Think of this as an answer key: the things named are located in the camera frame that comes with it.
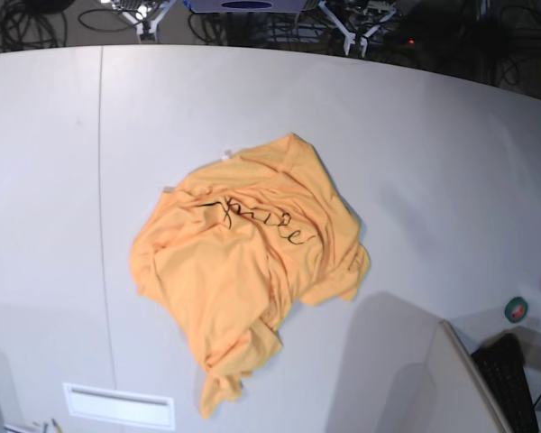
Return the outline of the pencil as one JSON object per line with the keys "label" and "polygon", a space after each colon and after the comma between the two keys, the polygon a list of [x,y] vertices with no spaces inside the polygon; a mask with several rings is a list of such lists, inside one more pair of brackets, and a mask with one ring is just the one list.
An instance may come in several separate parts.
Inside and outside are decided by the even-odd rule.
{"label": "pencil", "polygon": [[60,424],[55,419],[51,419],[50,421],[56,433],[63,433]]}

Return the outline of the white rectangular tray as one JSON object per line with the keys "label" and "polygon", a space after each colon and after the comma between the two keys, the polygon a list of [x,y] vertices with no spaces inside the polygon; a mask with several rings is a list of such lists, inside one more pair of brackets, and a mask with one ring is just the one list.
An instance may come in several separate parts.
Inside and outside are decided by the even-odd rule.
{"label": "white rectangular tray", "polygon": [[69,414],[74,417],[131,427],[174,431],[175,405],[171,397],[121,392],[64,382]]}

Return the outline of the green tape roll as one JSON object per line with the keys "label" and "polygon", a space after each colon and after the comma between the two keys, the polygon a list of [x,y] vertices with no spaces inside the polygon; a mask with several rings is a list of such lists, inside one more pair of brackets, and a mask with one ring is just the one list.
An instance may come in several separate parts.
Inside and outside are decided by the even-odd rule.
{"label": "green tape roll", "polygon": [[528,313],[527,301],[522,297],[511,299],[504,308],[504,316],[510,323],[522,321]]}

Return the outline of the beige board panel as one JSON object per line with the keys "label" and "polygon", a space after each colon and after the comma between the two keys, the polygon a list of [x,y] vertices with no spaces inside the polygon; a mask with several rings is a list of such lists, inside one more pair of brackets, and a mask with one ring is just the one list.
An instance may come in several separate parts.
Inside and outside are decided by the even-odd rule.
{"label": "beige board panel", "polygon": [[510,432],[511,427],[452,325],[442,321],[428,354],[444,432]]}

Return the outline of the orange yellow t-shirt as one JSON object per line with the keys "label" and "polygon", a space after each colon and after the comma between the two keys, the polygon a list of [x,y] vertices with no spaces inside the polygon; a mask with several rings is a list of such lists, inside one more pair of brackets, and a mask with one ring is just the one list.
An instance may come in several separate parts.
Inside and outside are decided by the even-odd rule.
{"label": "orange yellow t-shirt", "polygon": [[295,134],[164,189],[133,240],[137,291],[173,317],[205,375],[199,412],[235,401],[276,355],[296,303],[355,297],[370,267],[357,217]]}

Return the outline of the black keyboard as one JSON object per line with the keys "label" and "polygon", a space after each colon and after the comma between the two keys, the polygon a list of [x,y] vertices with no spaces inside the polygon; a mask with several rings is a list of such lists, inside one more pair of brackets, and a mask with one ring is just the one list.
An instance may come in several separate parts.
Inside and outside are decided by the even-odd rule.
{"label": "black keyboard", "polygon": [[472,353],[472,359],[514,432],[539,431],[519,341],[505,334]]}

